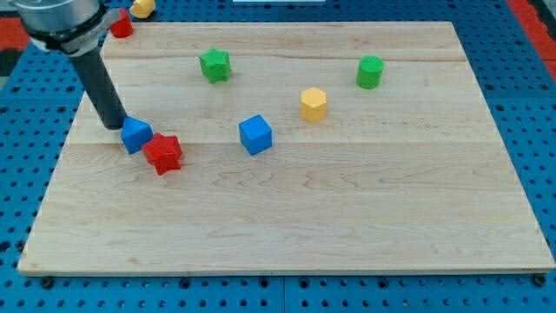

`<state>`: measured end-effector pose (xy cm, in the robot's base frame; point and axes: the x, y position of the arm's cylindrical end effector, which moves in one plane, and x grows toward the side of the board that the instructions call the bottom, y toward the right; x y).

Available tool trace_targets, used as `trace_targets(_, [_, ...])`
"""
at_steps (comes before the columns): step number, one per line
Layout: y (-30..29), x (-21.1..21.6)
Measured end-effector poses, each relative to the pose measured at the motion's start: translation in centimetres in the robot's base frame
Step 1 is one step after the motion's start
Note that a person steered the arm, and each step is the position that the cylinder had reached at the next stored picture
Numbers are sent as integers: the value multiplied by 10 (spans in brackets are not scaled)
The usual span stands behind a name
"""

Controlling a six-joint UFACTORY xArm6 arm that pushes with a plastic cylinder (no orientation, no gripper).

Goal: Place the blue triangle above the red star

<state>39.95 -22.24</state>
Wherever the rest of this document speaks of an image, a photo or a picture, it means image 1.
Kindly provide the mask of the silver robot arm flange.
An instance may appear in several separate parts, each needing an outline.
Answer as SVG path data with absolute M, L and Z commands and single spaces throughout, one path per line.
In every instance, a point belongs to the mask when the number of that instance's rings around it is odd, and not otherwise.
M 118 9 L 101 0 L 9 0 L 19 13 L 31 42 L 44 51 L 59 50 L 79 57 L 93 49 L 100 37 L 122 19 Z

